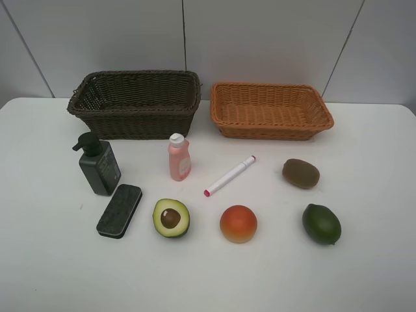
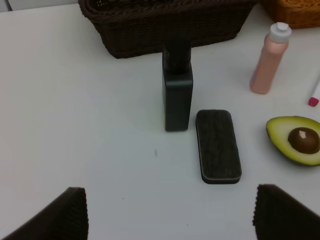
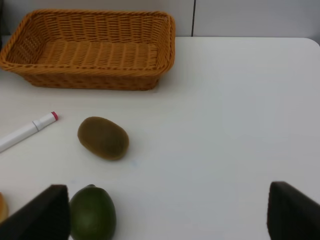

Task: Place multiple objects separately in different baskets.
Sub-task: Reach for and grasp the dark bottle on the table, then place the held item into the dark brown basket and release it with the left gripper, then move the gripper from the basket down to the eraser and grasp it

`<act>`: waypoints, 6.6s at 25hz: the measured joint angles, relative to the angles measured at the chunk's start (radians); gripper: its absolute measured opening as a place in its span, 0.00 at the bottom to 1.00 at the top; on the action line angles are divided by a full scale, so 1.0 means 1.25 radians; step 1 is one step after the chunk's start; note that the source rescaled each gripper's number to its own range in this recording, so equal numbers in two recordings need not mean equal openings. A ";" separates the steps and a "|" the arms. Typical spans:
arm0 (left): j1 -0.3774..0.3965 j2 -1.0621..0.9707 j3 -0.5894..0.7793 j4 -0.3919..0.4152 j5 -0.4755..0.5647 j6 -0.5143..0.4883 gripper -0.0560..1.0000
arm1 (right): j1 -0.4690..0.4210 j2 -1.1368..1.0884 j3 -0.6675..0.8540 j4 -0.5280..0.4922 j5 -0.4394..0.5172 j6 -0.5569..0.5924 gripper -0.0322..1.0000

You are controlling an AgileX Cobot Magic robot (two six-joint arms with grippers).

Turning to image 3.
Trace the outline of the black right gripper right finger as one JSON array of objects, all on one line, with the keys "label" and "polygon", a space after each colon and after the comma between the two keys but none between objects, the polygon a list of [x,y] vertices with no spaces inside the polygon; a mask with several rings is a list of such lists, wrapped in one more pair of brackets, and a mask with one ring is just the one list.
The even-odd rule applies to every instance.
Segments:
[{"label": "black right gripper right finger", "polygon": [[318,240],[320,205],[285,181],[270,184],[267,229],[272,240]]}]

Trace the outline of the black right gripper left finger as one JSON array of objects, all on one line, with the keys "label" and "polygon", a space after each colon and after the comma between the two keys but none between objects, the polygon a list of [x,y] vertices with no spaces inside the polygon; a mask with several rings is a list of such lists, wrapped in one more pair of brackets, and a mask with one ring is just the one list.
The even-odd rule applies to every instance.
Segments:
[{"label": "black right gripper left finger", "polygon": [[51,185],[0,224],[2,240],[67,240],[71,234],[68,187]]}]

